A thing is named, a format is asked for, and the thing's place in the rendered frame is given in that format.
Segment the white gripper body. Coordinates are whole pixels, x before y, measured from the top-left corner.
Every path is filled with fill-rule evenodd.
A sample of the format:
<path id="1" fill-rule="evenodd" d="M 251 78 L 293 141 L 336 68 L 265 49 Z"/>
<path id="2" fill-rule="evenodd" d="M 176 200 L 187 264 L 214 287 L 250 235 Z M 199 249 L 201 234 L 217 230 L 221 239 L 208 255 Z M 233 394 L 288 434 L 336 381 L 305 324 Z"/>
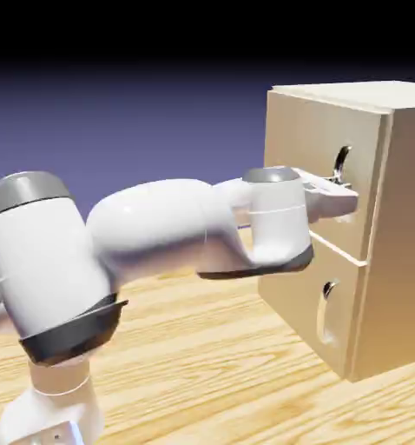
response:
<path id="1" fill-rule="evenodd" d="M 350 215 L 356 211 L 359 194 L 344 185 L 316 176 L 302 169 L 295 169 L 300 175 L 306 198 L 308 221 Z"/>

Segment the light wood cabinet door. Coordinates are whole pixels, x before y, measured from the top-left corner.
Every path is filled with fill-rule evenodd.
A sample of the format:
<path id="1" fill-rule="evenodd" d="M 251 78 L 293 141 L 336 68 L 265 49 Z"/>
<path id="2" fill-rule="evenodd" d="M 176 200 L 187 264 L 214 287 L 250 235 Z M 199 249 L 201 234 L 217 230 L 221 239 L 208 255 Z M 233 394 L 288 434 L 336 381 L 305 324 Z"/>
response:
<path id="1" fill-rule="evenodd" d="M 341 149 L 352 148 L 341 181 L 359 194 L 357 211 L 344 219 L 323 219 L 312 231 L 360 261 L 367 257 L 388 117 L 385 111 L 267 93 L 265 165 L 330 177 Z"/>
<path id="2" fill-rule="evenodd" d="M 314 258 L 305 270 L 264 276 L 259 281 L 259 293 L 336 374 L 346 377 L 355 304 L 367 262 L 355 259 L 316 234 L 312 234 L 312 241 Z M 333 279 L 338 279 L 339 284 L 329 298 L 326 326 L 336 337 L 336 347 L 322 344 L 316 334 L 319 294 L 325 282 Z"/>

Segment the light wood cabinet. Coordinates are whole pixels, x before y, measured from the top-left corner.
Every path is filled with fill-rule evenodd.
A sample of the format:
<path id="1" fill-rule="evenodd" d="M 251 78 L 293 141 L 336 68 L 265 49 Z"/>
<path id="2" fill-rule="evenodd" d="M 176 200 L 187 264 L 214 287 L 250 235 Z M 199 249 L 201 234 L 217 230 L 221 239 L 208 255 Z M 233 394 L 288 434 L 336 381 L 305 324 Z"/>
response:
<path id="1" fill-rule="evenodd" d="M 342 378 L 356 382 L 415 362 L 415 83 L 301 84 L 271 91 L 389 114 L 348 375 Z"/>

